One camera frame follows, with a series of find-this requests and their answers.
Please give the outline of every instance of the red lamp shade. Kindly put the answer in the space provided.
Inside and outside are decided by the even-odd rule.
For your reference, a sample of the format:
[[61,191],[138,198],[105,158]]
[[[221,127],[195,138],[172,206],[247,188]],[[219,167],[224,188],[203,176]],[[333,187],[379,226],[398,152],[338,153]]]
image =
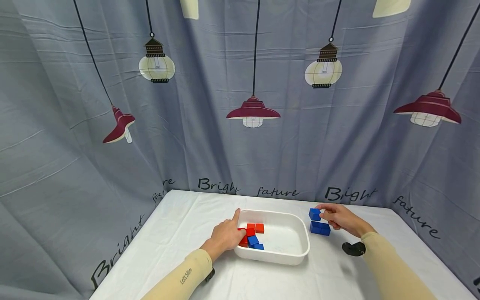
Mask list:
[[115,120],[117,120],[117,126],[110,132],[109,135],[103,140],[103,143],[114,143],[122,138],[125,138],[129,144],[132,143],[132,136],[130,135],[130,131],[128,127],[135,122],[135,117],[127,114],[122,114],[121,110],[112,106],[113,108],[113,115],[115,116]]
[[410,121],[414,124],[433,127],[441,120],[460,124],[462,118],[450,105],[450,98],[440,90],[420,96],[415,102],[401,106],[394,111],[395,114],[412,115]]
[[255,96],[250,97],[240,108],[232,110],[227,115],[227,119],[243,119],[243,125],[249,128],[260,127],[264,119],[276,118],[280,118],[280,114],[266,108],[264,103]]

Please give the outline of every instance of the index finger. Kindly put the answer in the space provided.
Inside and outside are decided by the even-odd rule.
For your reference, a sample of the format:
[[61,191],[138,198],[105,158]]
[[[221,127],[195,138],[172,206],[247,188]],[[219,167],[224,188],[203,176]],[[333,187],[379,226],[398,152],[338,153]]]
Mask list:
[[335,203],[320,203],[315,208],[316,209],[328,209],[328,210],[331,210],[331,211],[335,212],[336,208],[338,206],[339,206],[339,204],[335,204]]
[[237,208],[237,210],[235,211],[235,214],[233,215],[232,220],[235,221],[236,223],[238,223],[239,217],[240,217],[240,209]]

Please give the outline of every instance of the white plastic basin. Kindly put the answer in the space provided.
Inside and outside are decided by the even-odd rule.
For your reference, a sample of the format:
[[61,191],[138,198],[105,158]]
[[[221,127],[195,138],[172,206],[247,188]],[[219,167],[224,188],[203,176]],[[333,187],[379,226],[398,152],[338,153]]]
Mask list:
[[241,257],[276,264],[300,264],[310,251],[310,240],[303,221],[292,214],[265,210],[242,210],[238,228],[247,223],[263,223],[265,233],[256,233],[265,250],[237,246],[234,251]]

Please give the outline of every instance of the wrist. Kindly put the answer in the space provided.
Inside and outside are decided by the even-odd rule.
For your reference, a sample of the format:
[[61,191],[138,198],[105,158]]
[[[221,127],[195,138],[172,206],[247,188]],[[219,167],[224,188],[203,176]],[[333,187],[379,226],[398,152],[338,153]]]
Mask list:
[[359,230],[358,230],[358,235],[359,235],[359,238],[361,238],[362,236],[364,236],[365,234],[369,233],[369,232],[376,232],[375,229],[370,225],[368,224],[367,222],[365,222],[364,224],[362,224],[361,226],[359,226]]
[[200,249],[205,250],[208,255],[210,256],[210,259],[212,260],[212,263],[225,252],[225,247],[223,247],[222,243],[215,241],[213,239],[208,239],[205,241],[205,243],[200,247]]

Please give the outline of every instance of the lamp cord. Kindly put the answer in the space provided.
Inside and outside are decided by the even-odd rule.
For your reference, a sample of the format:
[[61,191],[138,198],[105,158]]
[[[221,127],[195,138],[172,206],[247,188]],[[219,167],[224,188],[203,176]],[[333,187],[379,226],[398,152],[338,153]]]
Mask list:
[[255,73],[257,68],[257,37],[258,37],[258,20],[260,17],[260,0],[258,0],[258,8],[257,8],[257,26],[255,28],[255,50],[253,51],[253,88],[252,88],[252,95],[255,95]]
[[333,42],[333,34],[335,33],[335,26],[336,26],[336,21],[338,19],[338,13],[340,12],[340,6],[342,5],[342,0],[338,2],[338,8],[336,9],[336,16],[335,16],[335,21],[333,22],[333,28],[332,28],[332,35],[328,39],[331,42]]
[[110,101],[110,104],[113,106],[112,100],[110,99],[110,96],[108,95],[107,88],[105,87],[105,84],[103,83],[102,76],[100,75],[100,71],[98,70],[98,67],[96,65],[95,58],[93,57],[92,49],[90,48],[90,44],[88,43],[87,34],[85,33],[84,23],[82,22],[82,18],[80,17],[80,12],[78,11],[77,1],[73,0],[73,3],[75,4],[75,9],[77,10],[78,21],[80,21],[80,27],[82,28],[82,32],[84,33],[85,43],[87,44],[88,51],[90,52],[90,56],[92,57],[92,61],[93,61],[93,65],[95,66],[96,73],[98,74],[98,77],[100,78],[100,82],[102,83],[103,89],[105,90],[105,94],[107,94],[107,97],[108,97],[108,100]]
[[150,19],[150,8],[148,7],[148,0],[145,0],[145,4],[147,5],[147,15],[148,15],[148,25],[150,26],[150,36],[154,37],[155,34],[153,33],[153,29],[152,29],[152,19]]
[[458,48],[456,49],[455,55],[453,55],[452,61],[450,62],[450,65],[449,65],[448,68],[447,68],[447,72],[445,73],[445,76],[444,76],[444,78],[442,79],[442,83],[440,83],[440,86],[438,87],[439,90],[442,89],[442,87],[443,87],[443,85],[444,85],[444,83],[445,83],[445,80],[447,79],[448,73],[449,73],[450,70],[452,69],[453,63],[455,62],[455,59],[456,59],[458,53],[460,52],[460,48],[462,48],[463,41],[464,41],[465,38],[467,37],[468,31],[470,30],[470,27],[472,27],[473,21],[475,20],[475,17],[477,16],[479,10],[480,10],[480,3],[478,4],[477,9],[476,9],[475,12],[473,13],[473,17],[472,17],[472,19],[470,20],[470,23],[468,24],[467,29],[465,30],[465,33],[464,33],[463,36],[462,36],[462,39],[460,40],[460,44],[458,44]]

